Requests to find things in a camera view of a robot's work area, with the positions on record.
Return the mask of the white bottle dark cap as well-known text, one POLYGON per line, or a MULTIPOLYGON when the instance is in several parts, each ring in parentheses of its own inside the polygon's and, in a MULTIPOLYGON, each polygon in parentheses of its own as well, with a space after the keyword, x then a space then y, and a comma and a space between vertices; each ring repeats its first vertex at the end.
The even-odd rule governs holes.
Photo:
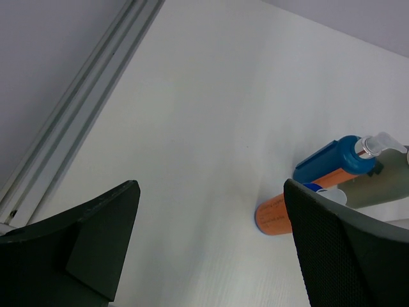
POLYGON ((358 212, 379 221, 408 229, 408 198, 357 209, 358 212))

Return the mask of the blue orange spray bottle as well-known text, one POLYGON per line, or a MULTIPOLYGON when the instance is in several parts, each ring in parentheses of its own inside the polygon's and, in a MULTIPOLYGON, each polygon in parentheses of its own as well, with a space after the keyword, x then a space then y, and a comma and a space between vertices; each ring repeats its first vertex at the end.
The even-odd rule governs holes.
POLYGON ((386 132, 363 138, 345 136, 299 162, 292 179, 301 184, 333 187, 374 170, 376 158, 386 150, 395 150, 401 154, 408 152, 404 145, 386 132))

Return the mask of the green bottle beige cap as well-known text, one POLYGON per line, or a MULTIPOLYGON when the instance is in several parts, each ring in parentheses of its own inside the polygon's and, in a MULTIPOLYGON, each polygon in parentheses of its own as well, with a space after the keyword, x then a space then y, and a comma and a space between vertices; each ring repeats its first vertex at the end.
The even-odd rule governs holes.
POLYGON ((408 197, 408 152, 388 149, 376 159, 374 168, 337 185, 344 192, 346 206, 361 209, 408 197))

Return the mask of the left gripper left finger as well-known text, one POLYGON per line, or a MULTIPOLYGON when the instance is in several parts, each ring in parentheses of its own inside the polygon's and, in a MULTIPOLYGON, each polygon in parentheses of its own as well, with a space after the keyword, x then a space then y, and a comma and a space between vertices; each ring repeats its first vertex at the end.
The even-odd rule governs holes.
POLYGON ((1 306, 108 306, 115 300, 141 190, 126 181, 1 236, 1 306))

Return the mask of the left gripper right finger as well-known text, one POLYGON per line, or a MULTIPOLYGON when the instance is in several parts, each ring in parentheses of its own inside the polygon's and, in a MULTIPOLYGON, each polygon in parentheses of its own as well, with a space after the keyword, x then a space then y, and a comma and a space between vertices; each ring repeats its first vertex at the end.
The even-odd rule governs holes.
POLYGON ((408 306, 408 230, 298 182, 284 202, 311 306, 408 306))

